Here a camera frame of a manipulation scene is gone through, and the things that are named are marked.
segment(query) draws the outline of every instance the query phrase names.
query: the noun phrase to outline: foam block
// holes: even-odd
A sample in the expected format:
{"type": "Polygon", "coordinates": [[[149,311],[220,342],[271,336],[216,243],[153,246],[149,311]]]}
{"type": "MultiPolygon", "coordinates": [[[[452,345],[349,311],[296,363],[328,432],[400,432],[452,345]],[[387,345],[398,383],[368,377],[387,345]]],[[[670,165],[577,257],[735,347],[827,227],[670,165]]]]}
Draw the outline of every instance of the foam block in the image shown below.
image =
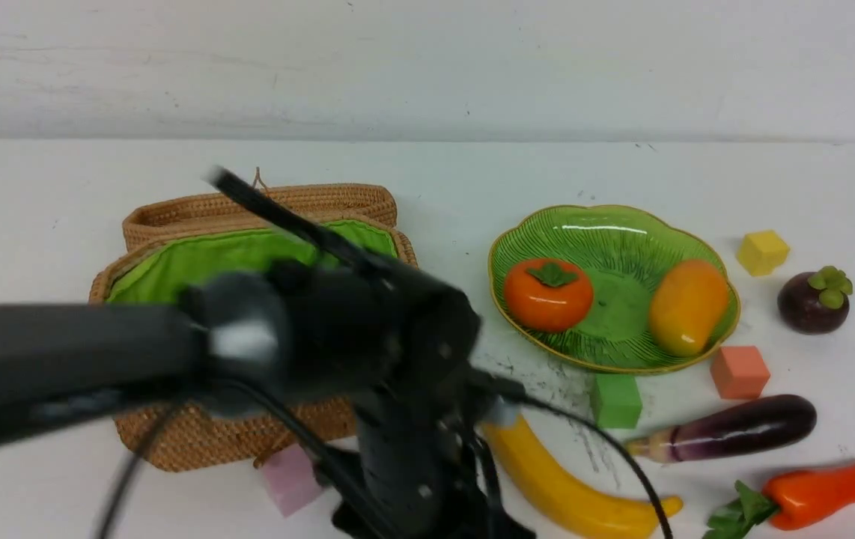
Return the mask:
{"type": "Polygon", "coordinates": [[[633,429],[643,409],[636,379],[628,374],[595,374],[591,408],[598,427],[633,429]]]}
{"type": "Polygon", "coordinates": [[[743,236],[737,252],[737,261],[754,277],[770,275],[773,270],[787,261],[790,246],[773,230],[750,232],[743,236]]]}
{"type": "Polygon", "coordinates": [[[314,479],[311,458],[300,445],[278,451],[261,468],[267,495],[284,518],[311,504],[324,492],[314,479]]]}
{"type": "Polygon", "coordinates": [[[721,346],[711,376],[722,399],[756,399],[764,391],[770,371],[756,346],[721,346]]]}

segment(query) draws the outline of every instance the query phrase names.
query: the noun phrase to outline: yellow cube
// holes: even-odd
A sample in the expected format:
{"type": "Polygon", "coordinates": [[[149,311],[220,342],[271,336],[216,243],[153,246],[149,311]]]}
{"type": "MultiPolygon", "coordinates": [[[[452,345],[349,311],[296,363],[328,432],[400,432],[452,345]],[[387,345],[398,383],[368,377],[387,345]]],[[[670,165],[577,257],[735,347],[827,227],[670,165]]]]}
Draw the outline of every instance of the yellow cube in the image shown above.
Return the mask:
{"type": "Polygon", "coordinates": [[[773,270],[787,261],[790,246],[773,230],[750,232],[743,236],[737,252],[737,261],[751,276],[770,275],[773,270]]]}

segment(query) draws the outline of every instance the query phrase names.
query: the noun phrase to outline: purple eggplant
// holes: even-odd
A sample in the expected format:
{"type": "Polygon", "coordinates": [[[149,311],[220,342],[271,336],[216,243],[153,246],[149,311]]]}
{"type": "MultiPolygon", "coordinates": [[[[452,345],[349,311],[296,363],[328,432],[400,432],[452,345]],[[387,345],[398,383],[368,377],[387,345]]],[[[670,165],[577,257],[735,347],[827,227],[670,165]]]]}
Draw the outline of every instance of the purple eggplant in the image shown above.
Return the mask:
{"type": "Polygon", "coordinates": [[[810,401],[774,395],[630,440],[627,450],[658,463],[736,457],[797,443],[815,425],[817,410],[810,401]]]}

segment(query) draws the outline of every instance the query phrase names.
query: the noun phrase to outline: wicker basket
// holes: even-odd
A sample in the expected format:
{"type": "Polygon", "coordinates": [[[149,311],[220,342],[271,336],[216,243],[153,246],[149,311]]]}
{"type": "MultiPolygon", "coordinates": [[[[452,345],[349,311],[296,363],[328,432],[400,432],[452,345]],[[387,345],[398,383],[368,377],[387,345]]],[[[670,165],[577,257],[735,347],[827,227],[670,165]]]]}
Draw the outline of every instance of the wicker basket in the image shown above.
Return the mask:
{"type": "MultiPolygon", "coordinates": [[[[264,189],[278,204],[308,218],[319,213],[350,211],[391,228],[398,224],[398,206],[394,197],[380,185],[333,183],[269,189],[257,168],[253,184],[264,189]]],[[[264,225],[264,221],[224,195],[215,193],[142,206],[122,221],[122,232],[127,250],[132,252],[143,243],[178,232],[198,235],[208,233],[206,231],[213,225],[233,225],[235,229],[244,229],[252,224],[264,225]]]]}
{"type": "MultiPolygon", "coordinates": [[[[372,215],[380,216],[387,222],[394,222],[397,216],[397,208],[393,198],[383,188],[373,186],[355,187],[352,185],[329,186],[322,185],[316,189],[311,186],[298,188],[279,188],[277,192],[293,193],[296,189],[297,196],[288,199],[288,207],[299,211],[305,217],[310,216],[317,222],[339,221],[339,219],[355,219],[366,225],[386,230],[393,239],[398,259],[401,262],[417,265],[414,250],[411,248],[407,237],[390,228],[385,222],[379,222],[372,215]],[[348,201],[353,207],[343,211],[315,211],[304,212],[304,208],[333,208],[338,206],[338,197],[348,201]],[[372,206],[367,207],[366,215],[356,213],[355,207],[359,201],[370,199],[375,201],[372,206]]],[[[89,302],[102,303],[109,297],[115,281],[137,266],[158,249],[163,248],[166,243],[199,235],[218,234],[234,230],[251,228],[262,228],[264,222],[260,219],[250,219],[239,215],[237,211],[225,211],[229,204],[227,199],[215,201],[221,195],[210,197],[208,207],[212,208],[215,215],[205,215],[201,206],[198,206],[197,197],[179,198],[178,201],[187,201],[188,208],[184,211],[178,209],[177,201],[162,202],[146,206],[135,211],[131,216],[159,216],[157,208],[167,207],[168,214],[191,215],[185,219],[168,219],[168,225],[161,225],[161,219],[157,219],[156,225],[147,231],[142,229],[139,234],[129,237],[129,228],[126,228],[126,239],[130,246],[134,246],[128,255],[123,256],[115,263],[106,267],[103,272],[95,278],[92,284],[89,302]]],[[[149,406],[146,409],[136,410],[115,419],[119,437],[122,443],[133,450],[141,437],[147,433],[151,424],[163,412],[164,406],[149,406]]],[[[298,406],[294,409],[295,415],[305,422],[315,433],[325,440],[333,440],[355,433],[355,422],[353,414],[345,399],[332,399],[329,401],[298,406]]],[[[245,420],[232,421],[218,419],[209,416],[204,410],[195,405],[188,405],[178,413],[164,433],[154,444],[153,450],[147,455],[147,461],[161,470],[170,472],[181,472],[194,470],[216,464],[232,463],[235,460],[256,458],[255,465],[258,466],[264,458],[269,457],[275,451],[280,451],[295,439],[293,434],[288,433],[286,427],[273,417],[263,415],[245,420]]]]}

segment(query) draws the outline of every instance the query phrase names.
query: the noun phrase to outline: toy mangosteen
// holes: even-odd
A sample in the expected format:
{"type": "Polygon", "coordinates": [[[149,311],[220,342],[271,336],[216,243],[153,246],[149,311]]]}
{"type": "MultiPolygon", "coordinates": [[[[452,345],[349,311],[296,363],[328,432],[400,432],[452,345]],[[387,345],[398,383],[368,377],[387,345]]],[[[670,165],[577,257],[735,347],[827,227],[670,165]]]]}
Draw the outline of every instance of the toy mangosteen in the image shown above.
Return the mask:
{"type": "Polygon", "coordinates": [[[850,311],[853,283],[833,266],[798,273],[777,296],[777,309],[788,326],[800,333],[830,333],[844,324],[850,311]]]}

